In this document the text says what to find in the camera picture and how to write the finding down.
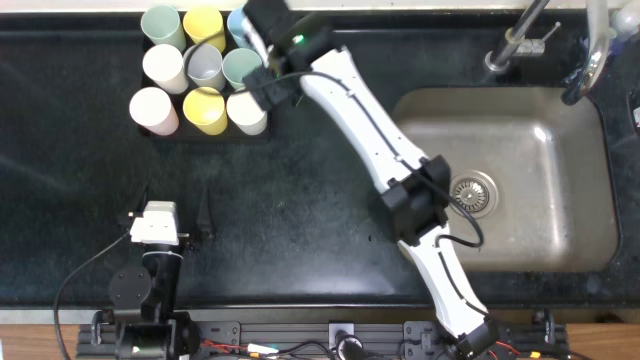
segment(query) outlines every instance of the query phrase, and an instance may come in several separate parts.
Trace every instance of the sink basin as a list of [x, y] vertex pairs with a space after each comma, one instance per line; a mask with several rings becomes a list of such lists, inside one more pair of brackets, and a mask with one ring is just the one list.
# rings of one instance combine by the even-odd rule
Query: sink basin
[[[553, 88], [421, 89], [393, 118], [452, 170], [451, 194], [482, 227], [477, 249], [456, 244], [467, 270], [600, 270], [618, 247], [599, 113]], [[476, 240], [452, 206], [454, 235]]]

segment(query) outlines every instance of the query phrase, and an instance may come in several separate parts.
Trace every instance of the wooden surface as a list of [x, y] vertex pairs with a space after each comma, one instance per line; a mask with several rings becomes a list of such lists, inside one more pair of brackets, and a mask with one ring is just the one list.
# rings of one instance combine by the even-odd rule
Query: wooden surface
[[[640, 325], [576, 324], [568, 330], [571, 348], [594, 360], [640, 359]], [[78, 327], [63, 326], [62, 333], [73, 358]], [[0, 341], [4, 360], [62, 360], [51, 325], [0, 325]]]

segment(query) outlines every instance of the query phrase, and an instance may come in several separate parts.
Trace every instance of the chrome faucet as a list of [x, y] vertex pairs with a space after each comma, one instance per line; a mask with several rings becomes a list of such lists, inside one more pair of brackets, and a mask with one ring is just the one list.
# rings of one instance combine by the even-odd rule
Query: chrome faucet
[[[559, 24], [542, 40], [527, 40], [525, 35], [533, 21], [540, 15], [549, 0], [534, 0], [513, 28], [504, 34], [504, 40], [496, 51], [484, 58], [487, 69], [494, 73], [507, 71], [514, 56], [540, 56], [544, 53], [544, 42], [558, 29]], [[569, 87], [562, 94], [562, 101], [574, 105], [591, 90], [598, 80], [609, 54], [609, 9], [607, 0], [585, 0], [589, 23], [589, 54], [585, 65], [575, 72]]]

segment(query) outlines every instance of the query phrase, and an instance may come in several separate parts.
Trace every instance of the black countertop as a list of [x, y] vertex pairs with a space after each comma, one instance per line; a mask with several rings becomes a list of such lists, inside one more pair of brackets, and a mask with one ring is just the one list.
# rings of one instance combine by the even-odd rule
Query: black countertop
[[[380, 235], [373, 187], [329, 117], [308, 99], [271, 116], [267, 144], [158, 143], [128, 103], [140, 86], [134, 15], [3, 16], [0, 21], [0, 306], [50, 306], [62, 279], [120, 235], [117, 216], [149, 182], [191, 224], [211, 192], [218, 238], [188, 252], [180, 307], [431, 304], [418, 271]], [[337, 38], [389, 112], [421, 87], [562, 86], [581, 58], [584, 13], [547, 13], [561, 31], [541, 58], [488, 76], [482, 58], [518, 14], [334, 16]], [[489, 306], [640, 303], [640, 140], [626, 95], [640, 46], [627, 48], [591, 97], [602, 112], [621, 242], [595, 273], [470, 273]], [[111, 275], [140, 260], [120, 245], [83, 271], [63, 302], [108, 304]]]

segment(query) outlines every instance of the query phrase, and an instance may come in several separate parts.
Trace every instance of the drain strainer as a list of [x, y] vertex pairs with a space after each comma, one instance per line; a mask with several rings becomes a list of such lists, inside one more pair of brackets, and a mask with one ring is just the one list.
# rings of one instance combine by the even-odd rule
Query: drain strainer
[[478, 212], [489, 204], [489, 190], [481, 182], [466, 178], [453, 188], [453, 198], [469, 212]]
[[[466, 171], [453, 178], [451, 196], [475, 218], [487, 215], [498, 203], [498, 191], [493, 180], [475, 170]], [[455, 206], [452, 208], [462, 215]]]

